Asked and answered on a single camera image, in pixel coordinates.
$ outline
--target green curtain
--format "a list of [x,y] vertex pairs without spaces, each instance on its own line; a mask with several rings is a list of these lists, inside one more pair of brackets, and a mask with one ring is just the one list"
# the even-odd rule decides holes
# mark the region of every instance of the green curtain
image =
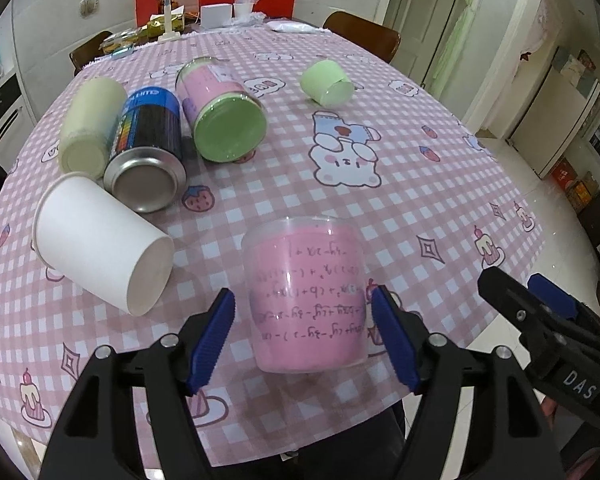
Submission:
[[435,69],[433,69],[433,81],[429,92],[436,99],[440,99],[446,84],[453,73],[460,54],[464,48],[464,43],[469,35],[469,30],[474,22],[475,11],[479,4],[479,0],[464,0],[466,8],[456,22],[454,30],[451,32],[449,39],[446,41],[444,50],[437,60]]

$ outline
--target drawer handle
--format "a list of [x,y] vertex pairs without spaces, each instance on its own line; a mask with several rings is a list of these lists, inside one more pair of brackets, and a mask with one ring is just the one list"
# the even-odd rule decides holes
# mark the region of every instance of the drawer handle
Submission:
[[4,135],[6,135],[6,131],[10,128],[11,124],[15,122],[20,111],[22,111],[22,107],[19,107],[18,109],[13,111],[13,113],[9,115],[6,122],[2,124],[2,127],[0,128],[0,140],[4,138]]

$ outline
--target brown chair back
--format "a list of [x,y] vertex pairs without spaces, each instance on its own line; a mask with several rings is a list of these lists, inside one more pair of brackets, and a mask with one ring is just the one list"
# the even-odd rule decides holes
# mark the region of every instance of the brown chair back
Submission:
[[395,30],[341,10],[327,18],[324,28],[361,46],[387,63],[391,62],[400,45],[400,34]]
[[110,35],[111,33],[108,30],[104,30],[68,54],[68,57],[70,57],[70,60],[75,67],[75,75],[78,75],[78,73],[80,73],[91,61],[96,59],[96,57],[104,55],[99,46]]

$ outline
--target screw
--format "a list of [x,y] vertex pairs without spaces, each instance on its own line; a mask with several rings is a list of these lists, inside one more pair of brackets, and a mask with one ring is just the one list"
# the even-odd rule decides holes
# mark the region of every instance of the screw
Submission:
[[498,346],[496,348],[496,355],[500,359],[511,359],[513,352],[511,351],[511,349],[508,346]]
[[160,339],[160,344],[164,348],[173,348],[177,343],[179,343],[179,338],[175,334],[166,334]]
[[96,357],[98,359],[106,359],[111,355],[111,347],[108,345],[98,346],[96,348]]
[[446,336],[442,334],[431,334],[429,336],[429,344],[431,346],[443,347],[446,345]]

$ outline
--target tablecloth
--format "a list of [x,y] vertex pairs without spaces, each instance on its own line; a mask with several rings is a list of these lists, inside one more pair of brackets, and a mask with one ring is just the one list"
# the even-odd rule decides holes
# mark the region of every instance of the tablecloth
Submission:
[[[174,90],[177,69],[198,56],[230,63],[266,107],[269,129],[238,163],[212,164],[187,150],[184,196],[146,216],[175,240],[173,273],[158,304],[131,317],[43,266],[31,247],[33,214],[60,175],[58,131],[84,81],[109,76],[129,92]],[[326,57],[356,88],[333,110],[299,87],[302,72]],[[190,141],[184,117],[183,124]],[[397,402],[409,391],[395,379],[372,321],[362,365],[298,375],[256,367],[241,238],[259,222],[305,215],[351,219],[365,239],[367,292],[385,283],[401,307],[461,346],[496,315],[477,294],[482,269],[500,266],[522,280],[542,246],[528,204],[478,139],[408,78],[334,34],[264,27],[192,34],[87,67],[35,127],[0,194],[0,417],[48,441],[97,346],[145,348],[208,309],[223,286],[237,297],[237,318],[211,382],[190,400],[213,465],[297,449]],[[144,465],[157,467],[143,392],[134,398]]]

